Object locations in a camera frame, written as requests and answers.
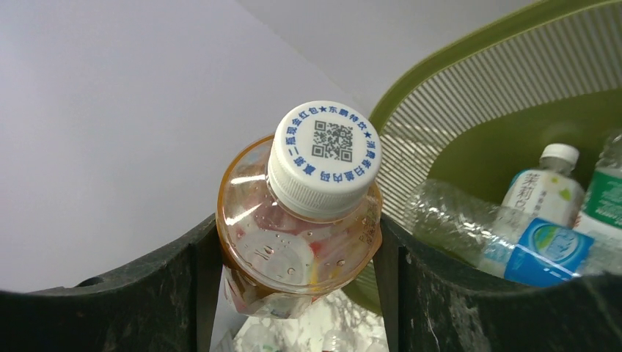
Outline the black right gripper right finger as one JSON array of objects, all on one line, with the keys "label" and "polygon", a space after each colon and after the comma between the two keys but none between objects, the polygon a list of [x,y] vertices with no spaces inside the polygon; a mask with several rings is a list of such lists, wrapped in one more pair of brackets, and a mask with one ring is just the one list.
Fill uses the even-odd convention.
[{"label": "black right gripper right finger", "polygon": [[419,242],[388,216],[373,258],[391,351],[619,351],[621,278],[533,288]]}]

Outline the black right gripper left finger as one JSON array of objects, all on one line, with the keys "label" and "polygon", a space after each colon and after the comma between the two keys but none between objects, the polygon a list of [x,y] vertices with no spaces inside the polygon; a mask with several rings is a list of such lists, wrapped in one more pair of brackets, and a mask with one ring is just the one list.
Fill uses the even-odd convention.
[{"label": "black right gripper left finger", "polygon": [[3,351],[208,351],[222,256],[216,221],[75,287],[1,292]]}]

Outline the clear bottle blue label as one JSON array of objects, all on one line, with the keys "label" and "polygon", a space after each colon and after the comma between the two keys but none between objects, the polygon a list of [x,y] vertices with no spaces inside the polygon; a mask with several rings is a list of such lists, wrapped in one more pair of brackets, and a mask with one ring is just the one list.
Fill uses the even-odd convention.
[{"label": "clear bottle blue label", "polygon": [[405,228],[419,241],[474,268],[533,287],[581,276],[621,274],[621,247],[540,217],[426,180],[404,205]]}]

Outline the brown red tea bottle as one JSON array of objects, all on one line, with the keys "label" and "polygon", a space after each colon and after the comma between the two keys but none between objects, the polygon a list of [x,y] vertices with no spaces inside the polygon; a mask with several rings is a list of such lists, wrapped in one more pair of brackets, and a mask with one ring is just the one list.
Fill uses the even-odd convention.
[{"label": "brown red tea bottle", "polygon": [[237,154],[215,216],[237,312],[294,319],[363,271],[382,242],[381,160],[372,123],[330,100],[291,109]]}]

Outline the white Suntory oolong tea bottle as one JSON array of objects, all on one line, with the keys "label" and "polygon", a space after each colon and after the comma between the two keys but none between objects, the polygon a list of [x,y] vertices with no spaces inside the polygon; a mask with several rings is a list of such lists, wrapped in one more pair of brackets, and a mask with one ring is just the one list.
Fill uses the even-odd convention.
[{"label": "white Suntory oolong tea bottle", "polygon": [[502,206],[573,227],[585,196],[584,188],[572,176],[578,158],[578,149],[571,145],[547,145],[536,168],[514,176]]}]

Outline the green white label water bottle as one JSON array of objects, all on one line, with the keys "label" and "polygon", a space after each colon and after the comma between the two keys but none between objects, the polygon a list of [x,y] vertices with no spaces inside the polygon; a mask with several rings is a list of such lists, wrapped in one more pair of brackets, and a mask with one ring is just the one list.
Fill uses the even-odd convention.
[{"label": "green white label water bottle", "polygon": [[621,131],[612,132],[596,162],[574,230],[621,243]]}]

